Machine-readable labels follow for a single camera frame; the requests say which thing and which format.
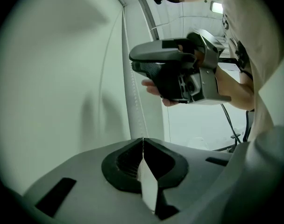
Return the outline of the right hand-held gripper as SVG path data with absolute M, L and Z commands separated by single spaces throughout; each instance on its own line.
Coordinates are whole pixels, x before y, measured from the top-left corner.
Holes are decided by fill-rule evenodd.
M 129 59 L 133 71 L 152 80 L 164 98 L 182 104 L 217 105 L 231 100 L 219 94 L 215 77 L 224 49 L 208 31 L 197 29 L 186 38 L 137 45 Z

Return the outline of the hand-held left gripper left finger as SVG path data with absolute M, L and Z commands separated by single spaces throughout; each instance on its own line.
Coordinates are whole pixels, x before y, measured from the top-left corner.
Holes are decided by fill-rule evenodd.
M 23 195 L 16 198 L 33 217 L 25 224 L 154 224 L 154 215 L 139 194 L 115 189 L 101 171 L 103 159 L 135 140 L 114 143 L 77 154 L 37 180 Z M 62 178 L 76 181 L 54 217 L 35 205 Z

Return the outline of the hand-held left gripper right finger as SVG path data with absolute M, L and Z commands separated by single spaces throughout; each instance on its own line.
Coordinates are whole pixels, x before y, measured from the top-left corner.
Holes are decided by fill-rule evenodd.
M 217 180 L 231 154 L 143 140 L 157 186 L 156 209 L 143 224 L 221 224 L 228 192 Z

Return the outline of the white roller blind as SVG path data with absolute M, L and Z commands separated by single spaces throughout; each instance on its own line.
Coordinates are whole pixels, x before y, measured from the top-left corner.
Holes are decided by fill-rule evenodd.
M 118 0 L 19 0 L 0 33 L 0 176 L 19 194 L 128 140 Z

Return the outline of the person's right hand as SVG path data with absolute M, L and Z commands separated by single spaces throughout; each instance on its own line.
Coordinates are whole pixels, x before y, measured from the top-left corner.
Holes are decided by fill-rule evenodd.
M 174 106 L 174 105 L 178 105 L 179 102 L 177 101 L 172 101 L 172 100 L 168 100 L 168 99 L 165 99 L 160 93 L 159 93 L 159 90 L 158 88 L 155 86 L 154 82 L 150 79 L 145 79 L 145 80 L 142 80 L 142 86 L 145 86 L 146 87 L 146 91 L 152 95 L 155 95 L 155 96 L 159 96 L 162 100 L 162 103 L 164 106 L 166 107 L 171 107 L 171 106 Z

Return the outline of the bright ceiling light panel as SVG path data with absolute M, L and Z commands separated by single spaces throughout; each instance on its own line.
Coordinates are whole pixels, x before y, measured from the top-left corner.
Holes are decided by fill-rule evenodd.
M 212 1 L 210 4 L 210 10 L 213 13 L 217 13 L 217 14 L 223 14 L 223 6 L 221 3 Z

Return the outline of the person's beige shirt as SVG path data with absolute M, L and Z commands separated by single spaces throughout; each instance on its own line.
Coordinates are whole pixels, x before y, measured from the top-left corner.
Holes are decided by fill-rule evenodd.
M 241 43 L 249 57 L 254 83 L 254 121 L 249 140 L 269 131 L 274 124 L 259 95 L 284 57 L 284 36 L 277 21 L 262 0 L 222 0 L 223 21 L 231 51 Z

